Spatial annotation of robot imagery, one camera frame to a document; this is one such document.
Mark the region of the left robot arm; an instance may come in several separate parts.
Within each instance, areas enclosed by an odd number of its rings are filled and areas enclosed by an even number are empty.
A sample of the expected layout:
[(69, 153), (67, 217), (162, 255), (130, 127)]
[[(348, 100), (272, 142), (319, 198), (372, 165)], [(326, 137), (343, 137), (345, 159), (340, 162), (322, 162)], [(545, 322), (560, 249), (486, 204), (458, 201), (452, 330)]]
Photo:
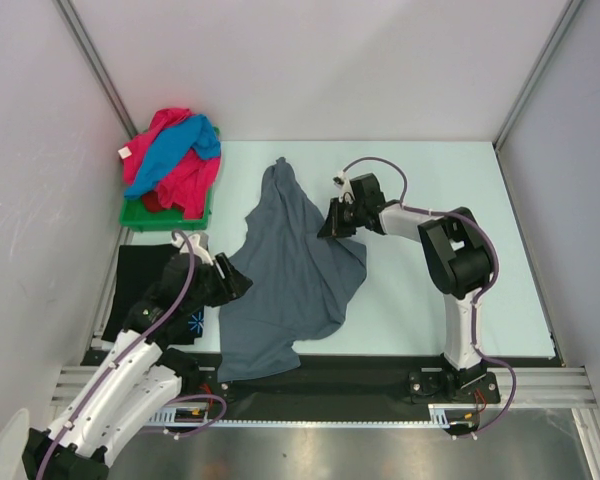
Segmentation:
[(80, 393), (46, 429), (30, 429), (27, 477), (107, 478), (124, 446), (170, 404), (196, 403), (197, 428), (222, 418), (225, 400), (204, 388), (198, 361), (175, 344), (193, 314), (238, 300), (252, 285), (224, 254), (175, 254), (131, 306)]

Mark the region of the grey t shirt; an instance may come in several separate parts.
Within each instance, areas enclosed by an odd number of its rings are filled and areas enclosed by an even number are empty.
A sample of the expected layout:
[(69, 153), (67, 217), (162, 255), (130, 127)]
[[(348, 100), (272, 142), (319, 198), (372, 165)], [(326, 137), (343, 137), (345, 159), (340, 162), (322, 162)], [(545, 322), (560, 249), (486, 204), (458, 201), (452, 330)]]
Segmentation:
[(260, 199), (231, 264), (252, 285), (219, 312), (221, 383), (265, 378), (298, 368), (294, 345), (341, 328), (347, 305), (367, 277), (367, 248), (322, 239), (325, 220), (279, 158), (262, 177)]

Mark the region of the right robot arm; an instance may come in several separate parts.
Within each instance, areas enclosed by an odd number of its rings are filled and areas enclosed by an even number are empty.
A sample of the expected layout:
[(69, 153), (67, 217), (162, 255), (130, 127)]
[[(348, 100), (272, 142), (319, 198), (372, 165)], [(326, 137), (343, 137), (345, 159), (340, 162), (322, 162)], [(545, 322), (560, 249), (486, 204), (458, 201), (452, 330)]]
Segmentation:
[(466, 400), (478, 385), (471, 370), (483, 361), (481, 297), (499, 274), (493, 243), (464, 207), (443, 212), (388, 201), (373, 174), (351, 179), (341, 171), (333, 181), (339, 195), (330, 200), (320, 238), (348, 238), (365, 228), (421, 245), (429, 276), (445, 305), (443, 356), (452, 369), (441, 376), (441, 388), (453, 401)]

